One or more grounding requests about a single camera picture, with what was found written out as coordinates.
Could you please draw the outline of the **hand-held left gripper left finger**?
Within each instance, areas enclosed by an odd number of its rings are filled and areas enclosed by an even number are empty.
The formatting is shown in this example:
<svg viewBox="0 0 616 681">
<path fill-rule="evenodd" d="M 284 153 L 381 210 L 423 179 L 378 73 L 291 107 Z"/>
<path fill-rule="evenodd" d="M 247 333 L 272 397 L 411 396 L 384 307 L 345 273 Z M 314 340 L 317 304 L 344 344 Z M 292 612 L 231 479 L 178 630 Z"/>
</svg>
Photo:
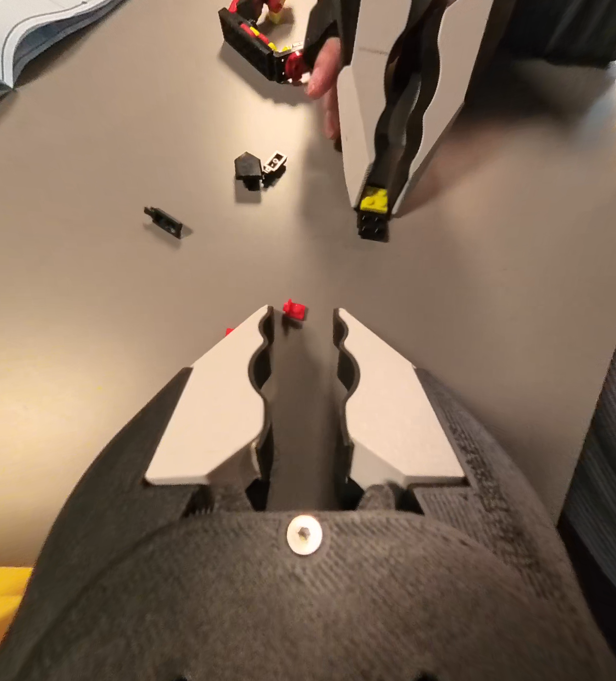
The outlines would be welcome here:
<svg viewBox="0 0 616 681">
<path fill-rule="evenodd" d="M 271 423 L 261 388 L 269 379 L 274 310 L 264 305 L 190 366 L 145 472 L 154 486 L 266 481 Z"/>
</svg>

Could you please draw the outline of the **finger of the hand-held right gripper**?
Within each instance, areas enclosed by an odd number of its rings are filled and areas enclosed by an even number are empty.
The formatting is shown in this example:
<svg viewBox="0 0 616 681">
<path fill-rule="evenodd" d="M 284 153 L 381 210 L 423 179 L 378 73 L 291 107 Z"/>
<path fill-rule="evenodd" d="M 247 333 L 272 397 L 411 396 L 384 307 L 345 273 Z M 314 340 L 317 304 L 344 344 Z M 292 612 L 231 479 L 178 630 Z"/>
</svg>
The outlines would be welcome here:
<svg viewBox="0 0 616 681">
<path fill-rule="evenodd" d="M 390 181 L 390 213 L 401 213 L 406 196 L 425 171 L 439 142 L 464 105 L 493 1 L 433 1 L 415 39 L 417 84 Z"/>
<path fill-rule="evenodd" d="M 417 1 L 340 1 L 337 29 L 342 67 L 337 78 L 340 140 L 353 209 L 377 155 L 376 134 L 388 105 L 387 75 L 418 20 Z"/>
</svg>

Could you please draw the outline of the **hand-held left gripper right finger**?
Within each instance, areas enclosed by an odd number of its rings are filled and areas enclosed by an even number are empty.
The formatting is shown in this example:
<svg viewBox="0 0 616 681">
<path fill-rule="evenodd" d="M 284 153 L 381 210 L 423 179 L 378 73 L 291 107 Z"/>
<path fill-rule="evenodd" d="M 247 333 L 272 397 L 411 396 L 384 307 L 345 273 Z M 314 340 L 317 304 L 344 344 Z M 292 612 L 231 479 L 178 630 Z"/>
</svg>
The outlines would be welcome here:
<svg viewBox="0 0 616 681">
<path fill-rule="evenodd" d="M 333 312 L 339 406 L 338 481 L 461 486 L 466 474 L 415 365 L 344 308 Z"/>
</svg>

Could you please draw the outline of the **red yellow black brick model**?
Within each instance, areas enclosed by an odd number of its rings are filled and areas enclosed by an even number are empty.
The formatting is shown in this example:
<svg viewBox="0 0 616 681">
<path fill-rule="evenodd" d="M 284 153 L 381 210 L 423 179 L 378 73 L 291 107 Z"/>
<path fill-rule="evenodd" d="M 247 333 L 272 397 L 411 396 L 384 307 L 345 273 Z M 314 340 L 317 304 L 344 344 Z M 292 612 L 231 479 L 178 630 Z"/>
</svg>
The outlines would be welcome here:
<svg viewBox="0 0 616 681">
<path fill-rule="evenodd" d="M 278 48 L 259 29 L 262 20 L 278 24 L 284 7 L 285 1 L 231 1 L 218 11 L 218 19 L 225 43 L 266 80 L 297 86 L 309 71 L 303 43 Z"/>
</svg>

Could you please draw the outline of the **black brick block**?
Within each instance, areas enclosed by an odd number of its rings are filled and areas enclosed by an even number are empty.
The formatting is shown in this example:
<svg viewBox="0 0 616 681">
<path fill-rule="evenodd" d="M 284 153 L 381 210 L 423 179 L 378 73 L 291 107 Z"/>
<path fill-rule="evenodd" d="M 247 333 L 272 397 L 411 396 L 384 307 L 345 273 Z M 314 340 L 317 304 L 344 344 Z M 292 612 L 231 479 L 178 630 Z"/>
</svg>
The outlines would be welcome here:
<svg viewBox="0 0 616 681">
<path fill-rule="evenodd" d="M 389 238 L 389 221 L 391 217 L 391 200 L 388 191 L 388 211 L 386 213 L 376 212 L 375 210 L 359 210 L 360 199 L 364 189 L 369 187 L 388 188 L 378 180 L 372 180 L 368 176 L 364 178 L 362 188 L 357 196 L 354 210 L 356 213 L 356 231 L 358 237 L 363 240 L 376 242 L 386 242 Z"/>
</svg>

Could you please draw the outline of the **person's right forearm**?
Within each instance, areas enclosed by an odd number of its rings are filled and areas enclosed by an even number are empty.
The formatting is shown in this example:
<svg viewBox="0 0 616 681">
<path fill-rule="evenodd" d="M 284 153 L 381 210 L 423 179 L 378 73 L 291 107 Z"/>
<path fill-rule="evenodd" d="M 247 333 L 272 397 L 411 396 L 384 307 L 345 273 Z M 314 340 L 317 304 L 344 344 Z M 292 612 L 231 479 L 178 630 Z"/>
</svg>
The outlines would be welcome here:
<svg viewBox="0 0 616 681">
<path fill-rule="evenodd" d="M 497 53 L 603 69 L 616 61 L 616 1 L 494 1 L 477 69 Z"/>
</svg>

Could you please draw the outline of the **person's right hand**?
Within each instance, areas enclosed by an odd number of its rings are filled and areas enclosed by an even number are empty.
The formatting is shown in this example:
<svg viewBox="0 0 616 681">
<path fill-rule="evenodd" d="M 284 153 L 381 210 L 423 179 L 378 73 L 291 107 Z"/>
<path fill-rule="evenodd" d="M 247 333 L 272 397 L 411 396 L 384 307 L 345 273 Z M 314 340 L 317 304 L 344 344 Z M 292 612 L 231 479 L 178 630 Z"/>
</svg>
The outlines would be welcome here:
<svg viewBox="0 0 616 681">
<path fill-rule="evenodd" d="M 342 66 L 341 48 L 340 38 L 326 40 L 306 85 L 307 96 L 321 105 L 324 133 L 334 142 L 340 138 L 337 80 Z"/>
</svg>

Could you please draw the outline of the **small dark clip brick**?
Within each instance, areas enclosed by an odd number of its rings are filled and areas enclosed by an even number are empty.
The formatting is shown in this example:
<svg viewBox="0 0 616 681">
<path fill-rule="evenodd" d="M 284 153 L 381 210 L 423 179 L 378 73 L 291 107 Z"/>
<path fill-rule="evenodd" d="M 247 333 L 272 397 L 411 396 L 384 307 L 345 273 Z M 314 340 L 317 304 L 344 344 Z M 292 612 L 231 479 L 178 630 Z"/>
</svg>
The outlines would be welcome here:
<svg viewBox="0 0 616 681">
<path fill-rule="evenodd" d="M 264 184 L 275 181 L 285 172 L 287 164 L 286 154 L 276 151 L 269 159 L 261 164 L 261 180 Z"/>
</svg>

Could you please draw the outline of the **black clip brick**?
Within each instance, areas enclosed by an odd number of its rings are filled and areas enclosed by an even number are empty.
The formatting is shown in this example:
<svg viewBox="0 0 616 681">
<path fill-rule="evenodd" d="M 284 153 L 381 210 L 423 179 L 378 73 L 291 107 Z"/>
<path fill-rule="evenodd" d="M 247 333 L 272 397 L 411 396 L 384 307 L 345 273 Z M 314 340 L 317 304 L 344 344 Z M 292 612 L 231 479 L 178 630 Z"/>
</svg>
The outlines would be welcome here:
<svg viewBox="0 0 616 681">
<path fill-rule="evenodd" d="M 183 222 L 171 216 L 166 211 L 153 206 L 145 206 L 144 214 L 150 218 L 153 224 L 164 232 L 180 240 L 183 237 Z"/>
</svg>

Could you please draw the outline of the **open instruction booklet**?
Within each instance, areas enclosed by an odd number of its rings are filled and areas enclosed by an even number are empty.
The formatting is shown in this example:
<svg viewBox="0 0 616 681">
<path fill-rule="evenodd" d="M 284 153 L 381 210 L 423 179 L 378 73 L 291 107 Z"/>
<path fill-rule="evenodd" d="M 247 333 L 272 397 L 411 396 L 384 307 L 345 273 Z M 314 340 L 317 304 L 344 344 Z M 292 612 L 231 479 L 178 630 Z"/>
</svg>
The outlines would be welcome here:
<svg viewBox="0 0 616 681">
<path fill-rule="evenodd" d="M 91 26 L 122 1 L 0 1 L 0 100 L 23 69 L 62 39 Z"/>
</svg>

